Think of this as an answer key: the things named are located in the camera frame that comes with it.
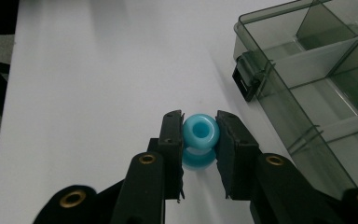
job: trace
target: white table surface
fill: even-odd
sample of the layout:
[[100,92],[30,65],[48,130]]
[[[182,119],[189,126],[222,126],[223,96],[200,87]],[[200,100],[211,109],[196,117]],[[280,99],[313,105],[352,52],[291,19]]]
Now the white table surface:
[[[288,156],[231,78],[238,17],[283,2],[21,1],[0,136],[0,224],[32,223],[68,186],[117,183],[176,109],[237,114],[264,152]],[[166,223],[253,223],[247,202],[225,199],[215,164],[185,170],[184,182],[186,199],[167,202]]]

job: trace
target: blue spool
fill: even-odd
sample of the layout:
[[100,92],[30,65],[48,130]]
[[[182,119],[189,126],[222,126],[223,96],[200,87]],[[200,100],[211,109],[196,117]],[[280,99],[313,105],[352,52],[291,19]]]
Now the blue spool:
[[204,114],[189,117],[183,125],[185,168],[200,170],[208,167],[216,158],[213,147],[219,135],[219,126],[212,117]]

